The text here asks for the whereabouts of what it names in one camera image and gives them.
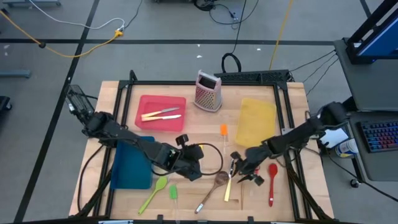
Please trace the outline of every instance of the red ladle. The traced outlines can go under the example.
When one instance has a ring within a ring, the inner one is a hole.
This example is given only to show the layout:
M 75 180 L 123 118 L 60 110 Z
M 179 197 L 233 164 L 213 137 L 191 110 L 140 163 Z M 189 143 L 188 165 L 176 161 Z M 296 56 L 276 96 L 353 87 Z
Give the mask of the red ladle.
M 271 177 L 271 187 L 269 189 L 269 206 L 272 207 L 274 204 L 274 177 L 278 173 L 278 167 L 276 164 L 270 164 L 268 167 L 269 176 Z

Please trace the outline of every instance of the box grater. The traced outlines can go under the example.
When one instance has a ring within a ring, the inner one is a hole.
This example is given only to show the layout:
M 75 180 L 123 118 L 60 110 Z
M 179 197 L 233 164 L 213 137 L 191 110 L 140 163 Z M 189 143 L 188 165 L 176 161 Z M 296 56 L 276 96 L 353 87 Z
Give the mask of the box grater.
M 222 103 L 221 79 L 199 70 L 196 86 L 195 105 L 205 111 L 216 112 Z

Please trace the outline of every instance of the gray floor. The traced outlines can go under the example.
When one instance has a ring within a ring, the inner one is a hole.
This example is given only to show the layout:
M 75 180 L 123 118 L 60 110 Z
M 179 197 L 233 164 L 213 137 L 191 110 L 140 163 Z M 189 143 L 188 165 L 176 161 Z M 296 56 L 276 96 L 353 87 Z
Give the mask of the gray floor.
M 371 11 L 381 0 L 367 0 Z M 58 19 L 85 23 L 93 0 L 62 1 L 62 7 L 44 9 Z M 112 17 L 129 20 L 139 1 L 100 0 L 93 25 Z M 224 1 L 239 14 L 243 1 Z M 248 0 L 247 11 L 255 1 Z M 243 24 L 242 40 L 276 40 L 289 0 L 260 1 L 254 14 Z M 35 9 L 8 9 L 16 23 L 33 36 L 44 39 L 79 39 L 83 28 L 60 25 Z M 217 19 L 229 22 L 222 9 Z M 286 24 L 283 40 L 331 41 L 350 36 L 366 19 L 359 0 L 297 0 Z M 119 24 L 114 22 L 101 30 L 91 30 L 89 39 L 108 39 Z M 0 18 L 0 39 L 25 38 Z M 178 1 L 154 4 L 144 0 L 137 19 L 125 31 L 125 40 L 163 39 L 234 39 L 236 30 L 213 23 L 206 12 Z M 51 44 L 66 54 L 74 54 L 77 44 Z M 83 51 L 91 48 L 85 44 Z M 72 83 L 79 84 L 87 94 L 97 95 L 103 80 L 126 79 L 133 69 L 140 80 L 193 80 L 199 69 L 221 71 L 221 57 L 233 45 L 226 44 L 111 44 L 95 50 L 79 60 Z M 243 70 L 268 70 L 273 45 L 239 45 L 235 54 Z M 273 69 L 293 69 L 333 49 L 332 46 L 281 45 Z M 297 82 L 305 80 L 325 60 L 294 72 Z M 12 222 L 29 180 L 65 77 L 72 60 L 53 55 L 35 44 L 0 44 L 1 69 L 30 69 L 30 79 L 0 79 L 0 95 L 12 98 L 14 108 L 2 123 L 0 142 L 0 223 Z M 227 61 L 228 70 L 235 65 Z M 325 72 L 321 68 L 305 82 L 307 91 Z M 343 71 L 338 62 L 309 94 L 312 111 L 331 101 L 350 96 Z M 25 221 L 66 217 L 69 212 L 86 139 L 81 124 L 64 106 L 40 177 L 30 201 Z M 351 189 L 350 176 L 324 158 L 324 170 L 335 217 L 347 222 L 394 223 L 398 205 L 367 186 Z M 352 169 L 349 161 L 339 163 Z M 397 183 L 375 182 L 377 187 L 398 197 Z

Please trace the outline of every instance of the spoon head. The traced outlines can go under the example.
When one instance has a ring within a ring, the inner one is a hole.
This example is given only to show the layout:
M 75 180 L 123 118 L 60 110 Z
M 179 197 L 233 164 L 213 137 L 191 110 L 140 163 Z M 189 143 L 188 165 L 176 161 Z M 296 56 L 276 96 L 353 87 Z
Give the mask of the spoon head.
M 167 185 L 167 177 L 159 177 L 156 182 L 155 190 L 162 190 Z
M 225 171 L 221 171 L 216 175 L 215 184 L 216 185 L 224 185 L 227 184 L 229 180 L 229 175 Z
M 278 173 L 278 166 L 276 164 L 270 164 L 268 167 L 268 172 L 271 177 L 275 177 Z

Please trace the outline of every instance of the green spatula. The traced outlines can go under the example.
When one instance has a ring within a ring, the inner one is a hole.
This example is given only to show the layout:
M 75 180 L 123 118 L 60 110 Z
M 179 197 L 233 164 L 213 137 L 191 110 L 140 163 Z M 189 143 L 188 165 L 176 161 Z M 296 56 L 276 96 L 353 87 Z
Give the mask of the green spatula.
M 155 194 L 158 191 L 162 190 L 164 187 L 166 187 L 166 185 L 167 185 L 167 177 L 159 177 L 159 179 L 157 179 L 155 190 L 150 195 L 150 197 L 147 199 L 147 201 L 141 206 L 141 208 L 138 211 L 138 215 L 141 215 L 145 211 L 149 202 L 152 200 L 152 198 L 155 196 Z

